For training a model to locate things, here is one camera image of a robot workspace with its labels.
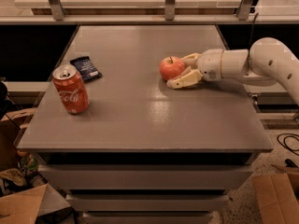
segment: brown cardboard box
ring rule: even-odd
[[[252,178],[263,224],[298,224],[299,173]]]
[[[69,203],[49,184],[0,198],[0,224],[35,224],[36,218]]]

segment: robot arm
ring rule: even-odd
[[[210,49],[183,58],[187,69],[167,86],[178,89],[200,80],[234,79],[243,84],[269,86],[278,82],[299,105],[299,61],[274,38],[256,41],[250,50]]]

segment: red coke can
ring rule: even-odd
[[[77,68],[64,64],[53,71],[53,83],[67,112],[77,114],[89,106],[85,85]]]

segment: blue snack packet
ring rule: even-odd
[[[102,77],[88,56],[81,56],[70,61],[81,73],[83,81],[87,81],[96,77]]]

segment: apple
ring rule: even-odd
[[[186,68],[185,63],[176,56],[169,56],[160,62],[160,74],[167,81],[179,76]]]

